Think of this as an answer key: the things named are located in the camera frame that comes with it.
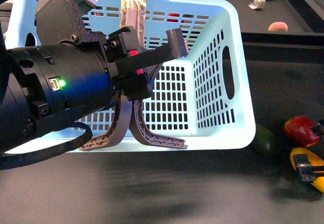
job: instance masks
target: red apple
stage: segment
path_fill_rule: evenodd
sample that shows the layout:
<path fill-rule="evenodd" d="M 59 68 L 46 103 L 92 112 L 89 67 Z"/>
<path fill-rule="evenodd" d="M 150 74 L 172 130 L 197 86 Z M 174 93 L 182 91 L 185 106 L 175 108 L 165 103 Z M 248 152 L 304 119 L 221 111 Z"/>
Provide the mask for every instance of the red apple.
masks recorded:
<path fill-rule="evenodd" d="M 320 141 L 320 136 L 314 134 L 311 128 L 315 125 L 316 123 L 308 117 L 296 116 L 285 123 L 285 133 L 299 146 L 309 148 Z"/>

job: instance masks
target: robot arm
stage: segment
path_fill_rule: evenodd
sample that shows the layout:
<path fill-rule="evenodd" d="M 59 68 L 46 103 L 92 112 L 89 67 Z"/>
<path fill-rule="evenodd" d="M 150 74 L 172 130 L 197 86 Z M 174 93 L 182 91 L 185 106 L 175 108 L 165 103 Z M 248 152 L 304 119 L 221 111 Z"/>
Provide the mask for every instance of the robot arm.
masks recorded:
<path fill-rule="evenodd" d="M 76 127 L 76 120 L 113 107 L 121 93 L 129 101 L 150 97 L 153 78 L 145 68 L 187 55 L 180 29 L 167 31 L 168 44 L 149 51 L 140 46 L 132 27 L 108 38 L 99 31 L 87 32 L 82 14 L 95 4 L 96 0 L 38 0 L 35 17 L 42 46 L 6 50 L 1 40 L 0 154 L 52 131 Z M 62 23 L 53 26 L 53 14 Z M 92 137 L 86 125 L 78 127 L 86 133 L 70 144 L 76 148 Z M 19 157 L 11 156 L 0 169 L 68 150 L 73 147 L 38 151 L 33 154 L 37 157 L 27 155 L 33 160 L 15 164 L 11 162 Z"/>

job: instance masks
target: yellow fruit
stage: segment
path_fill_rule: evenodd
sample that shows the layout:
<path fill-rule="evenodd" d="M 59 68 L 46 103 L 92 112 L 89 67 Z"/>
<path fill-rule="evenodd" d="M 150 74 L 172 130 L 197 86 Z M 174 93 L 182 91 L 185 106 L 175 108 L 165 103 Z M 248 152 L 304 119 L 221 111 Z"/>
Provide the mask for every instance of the yellow fruit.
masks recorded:
<path fill-rule="evenodd" d="M 295 167 L 295 162 L 294 162 L 294 155 L 296 155 L 296 154 L 307 154 L 308 160 L 313 166 L 323 166 L 324 165 L 324 161 L 321 158 L 319 158 L 317 155 L 315 155 L 313 152 L 311 152 L 305 148 L 294 148 L 292 150 L 292 152 L 290 153 L 290 161 L 291 161 L 295 170 L 296 170 L 296 167 Z M 319 177 L 316 181 L 314 181 L 311 184 L 315 188 L 317 188 L 319 191 L 324 193 L 324 177 Z"/>

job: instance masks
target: dark background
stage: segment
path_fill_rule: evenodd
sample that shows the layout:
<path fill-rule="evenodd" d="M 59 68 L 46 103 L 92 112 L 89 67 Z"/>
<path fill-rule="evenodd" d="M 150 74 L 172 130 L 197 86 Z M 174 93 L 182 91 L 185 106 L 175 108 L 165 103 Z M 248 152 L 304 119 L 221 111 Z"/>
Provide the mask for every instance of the dark background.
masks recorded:
<path fill-rule="evenodd" d="M 273 0 L 261 11 L 248 8 L 253 0 L 228 1 L 238 11 L 242 31 L 267 33 L 273 19 L 289 23 L 289 34 L 313 32 L 289 0 Z M 9 13 L 10 7 L 1 6 L 4 30 Z M 255 119 L 275 135 L 274 156 L 260 156 L 250 145 L 225 151 L 67 153 L 0 172 L 1 222 L 322 223 L 323 195 L 296 178 L 283 125 L 295 115 L 323 118 L 323 59 L 318 47 L 294 48 L 297 55 L 291 56 L 286 47 L 271 53 L 262 47 L 266 55 L 257 56 L 245 43 Z"/>

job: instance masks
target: black tray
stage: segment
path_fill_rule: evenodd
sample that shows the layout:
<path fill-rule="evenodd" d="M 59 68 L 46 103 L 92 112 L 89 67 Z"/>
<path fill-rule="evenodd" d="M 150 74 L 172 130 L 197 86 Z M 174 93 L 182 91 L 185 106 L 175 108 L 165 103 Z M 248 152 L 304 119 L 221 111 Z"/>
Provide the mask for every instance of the black tray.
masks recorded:
<path fill-rule="evenodd" d="M 233 4 L 238 12 L 244 42 L 323 44 L 324 10 L 314 0 L 267 0 L 266 6 L 261 10 L 249 8 L 248 5 L 253 0 L 227 1 Z M 276 21 L 285 22 L 289 31 L 268 32 L 269 25 Z"/>

